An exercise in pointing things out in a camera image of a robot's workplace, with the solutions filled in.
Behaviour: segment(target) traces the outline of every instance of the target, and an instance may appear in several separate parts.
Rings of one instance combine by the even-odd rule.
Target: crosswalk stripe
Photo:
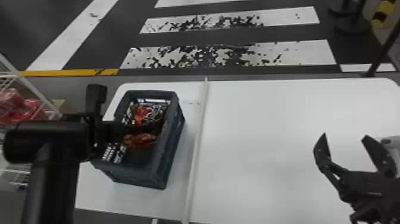
[[[336,64],[327,40],[131,48],[121,69]]]
[[[220,2],[236,2],[236,1],[251,1],[251,0],[158,0],[156,8],[175,7],[181,5],[199,5]]]
[[[93,0],[27,70],[62,69],[118,0]]]
[[[371,64],[341,64],[342,72],[368,71]],[[381,63],[376,71],[396,71],[392,63]]]
[[[314,7],[149,18],[143,33],[319,24]]]

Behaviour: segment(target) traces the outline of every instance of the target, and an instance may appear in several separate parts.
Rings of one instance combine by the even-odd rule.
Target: plastic basket
[[[130,125],[132,104],[167,104],[163,123],[152,123],[157,140],[147,153],[128,153],[122,142],[109,142],[103,155],[92,160],[114,182],[147,188],[165,189],[173,159],[185,123],[175,92],[128,91],[118,105],[114,121]]]

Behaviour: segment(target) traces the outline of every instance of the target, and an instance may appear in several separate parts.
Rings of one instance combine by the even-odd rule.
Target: red product on shelf
[[[37,99],[24,99],[16,89],[0,92],[0,125],[22,120],[48,120]]]
[[[20,96],[16,89],[7,89],[0,93],[0,107],[12,113],[15,109],[24,104],[24,98]]]
[[[10,116],[12,122],[19,122],[21,120],[47,120],[46,114],[43,110],[38,111],[41,106],[40,101],[36,99],[25,99],[23,106],[20,107],[15,113]]]

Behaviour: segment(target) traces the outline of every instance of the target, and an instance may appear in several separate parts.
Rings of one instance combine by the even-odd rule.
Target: white wire rack
[[[48,120],[61,117],[60,111],[47,98],[45,98],[11,63],[0,54],[0,93],[9,88],[14,82],[19,82],[36,95],[39,107],[30,119],[37,116]],[[5,127],[0,126],[0,190],[18,191],[27,186],[30,174],[30,164],[9,164],[2,157],[2,141],[4,139]]]

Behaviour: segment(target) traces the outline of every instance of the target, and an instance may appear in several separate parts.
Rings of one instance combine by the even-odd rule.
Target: snack package
[[[0,93],[0,107],[12,113],[24,104],[24,98],[20,96],[16,89],[7,89]]]
[[[40,107],[40,101],[36,99],[25,99],[23,105],[18,109],[14,110],[14,113],[10,116],[12,122],[19,122],[22,120],[47,120],[47,116],[44,111],[38,111]]]

